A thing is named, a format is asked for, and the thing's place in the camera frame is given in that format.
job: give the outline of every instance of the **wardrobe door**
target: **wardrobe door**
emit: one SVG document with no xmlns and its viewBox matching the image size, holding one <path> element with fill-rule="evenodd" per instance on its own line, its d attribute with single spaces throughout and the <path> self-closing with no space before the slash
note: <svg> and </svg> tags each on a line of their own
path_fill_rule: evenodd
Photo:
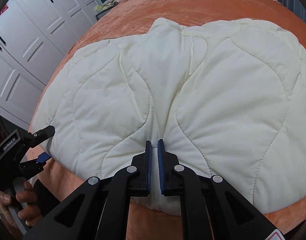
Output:
<svg viewBox="0 0 306 240">
<path fill-rule="evenodd" d="M 43 35 L 14 0 L 0 15 L 0 46 L 28 72 L 48 83 L 64 55 Z"/>
<path fill-rule="evenodd" d="M 80 38 L 75 24 L 70 23 L 70 18 L 62 13 L 59 3 L 54 0 L 15 1 L 62 54 L 65 55 Z"/>
<path fill-rule="evenodd" d="M 28 130 L 45 85 L 0 46 L 0 115 Z"/>
<path fill-rule="evenodd" d="M 80 0 L 53 0 L 57 10 L 67 18 L 78 38 L 94 24 Z"/>
</svg>

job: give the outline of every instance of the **metal pivot screw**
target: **metal pivot screw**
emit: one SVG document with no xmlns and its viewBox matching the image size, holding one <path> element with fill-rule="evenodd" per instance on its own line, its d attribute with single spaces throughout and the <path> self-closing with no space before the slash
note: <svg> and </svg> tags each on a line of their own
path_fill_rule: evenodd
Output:
<svg viewBox="0 0 306 240">
<path fill-rule="evenodd" d="M 137 171 L 137 168 L 135 166 L 129 166 L 126 169 L 129 173 L 133 173 Z"/>
<path fill-rule="evenodd" d="M 95 185 L 98 182 L 99 182 L 99 179 L 97 177 L 91 177 L 88 180 L 88 183 L 91 184 L 91 185 Z"/>
<path fill-rule="evenodd" d="M 216 182 L 216 183 L 221 183 L 223 181 L 223 178 L 219 175 L 215 175 L 213 177 L 213 181 Z"/>
<path fill-rule="evenodd" d="M 175 171 L 183 171 L 184 170 L 184 166 L 183 165 L 175 165 L 174 166 L 174 170 Z"/>
</svg>

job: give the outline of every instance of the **white quilted comforter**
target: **white quilted comforter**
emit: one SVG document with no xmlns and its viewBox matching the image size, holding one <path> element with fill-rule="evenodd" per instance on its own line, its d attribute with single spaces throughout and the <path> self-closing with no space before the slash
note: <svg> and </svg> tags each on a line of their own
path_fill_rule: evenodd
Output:
<svg viewBox="0 0 306 240">
<path fill-rule="evenodd" d="M 202 176 L 222 175 L 262 213 L 306 196 L 306 50 L 261 20 L 186 27 L 78 50 L 46 91 L 33 130 L 78 177 L 106 178 L 153 145 L 152 193 L 133 199 L 180 214 L 160 194 L 157 141 Z"/>
</svg>

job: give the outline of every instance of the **fingernail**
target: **fingernail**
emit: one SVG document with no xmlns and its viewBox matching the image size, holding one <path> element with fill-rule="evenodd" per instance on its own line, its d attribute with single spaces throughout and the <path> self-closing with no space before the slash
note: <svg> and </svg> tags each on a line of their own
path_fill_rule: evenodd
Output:
<svg viewBox="0 0 306 240">
<path fill-rule="evenodd" d="M 9 195 L 4 195 L 4 200 L 7 201 L 7 202 L 10 202 L 11 201 L 11 197 Z"/>
</svg>

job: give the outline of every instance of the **sticker label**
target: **sticker label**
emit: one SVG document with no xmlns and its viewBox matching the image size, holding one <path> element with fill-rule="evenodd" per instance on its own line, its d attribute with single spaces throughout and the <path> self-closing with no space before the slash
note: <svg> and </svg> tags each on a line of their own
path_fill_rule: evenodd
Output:
<svg viewBox="0 0 306 240">
<path fill-rule="evenodd" d="M 3 147 L 3 151 L 6 151 L 14 142 L 15 142 L 15 136 L 9 140 L 6 145 Z"/>
<path fill-rule="evenodd" d="M 283 237 L 282 233 L 276 229 L 265 240 L 285 240 L 285 238 Z"/>
<path fill-rule="evenodd" d="M 2 11 L 0 12 L 0 15 L 1 15 L 2 13 L 4 13 L 8 8 L 9 8 L 9 7 L 8 7 L 7 5 L 5 5 L 5 6 L 3 7 Z"/>
</svg>

